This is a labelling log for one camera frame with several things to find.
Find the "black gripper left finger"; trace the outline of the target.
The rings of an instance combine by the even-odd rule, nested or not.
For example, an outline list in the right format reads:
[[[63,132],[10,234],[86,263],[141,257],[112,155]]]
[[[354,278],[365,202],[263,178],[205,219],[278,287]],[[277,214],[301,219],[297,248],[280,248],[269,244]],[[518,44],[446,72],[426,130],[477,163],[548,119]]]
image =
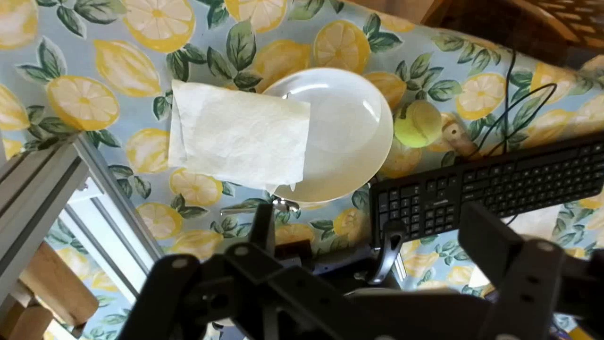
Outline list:
[[[275,234],[273,234],[273,206],[260,204],[256,208],[252,227],[248,232],[248,242],[258,246],[265,253],[273,253]]]

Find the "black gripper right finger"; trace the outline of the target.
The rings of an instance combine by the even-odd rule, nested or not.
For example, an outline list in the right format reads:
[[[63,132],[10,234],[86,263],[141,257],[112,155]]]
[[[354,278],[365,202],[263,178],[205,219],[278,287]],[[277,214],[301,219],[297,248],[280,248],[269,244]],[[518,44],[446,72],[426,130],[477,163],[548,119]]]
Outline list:
[[[460,208],[458,244],[494,287],[507,289],[514,282],[513,261],[522,238],[482,204]]]

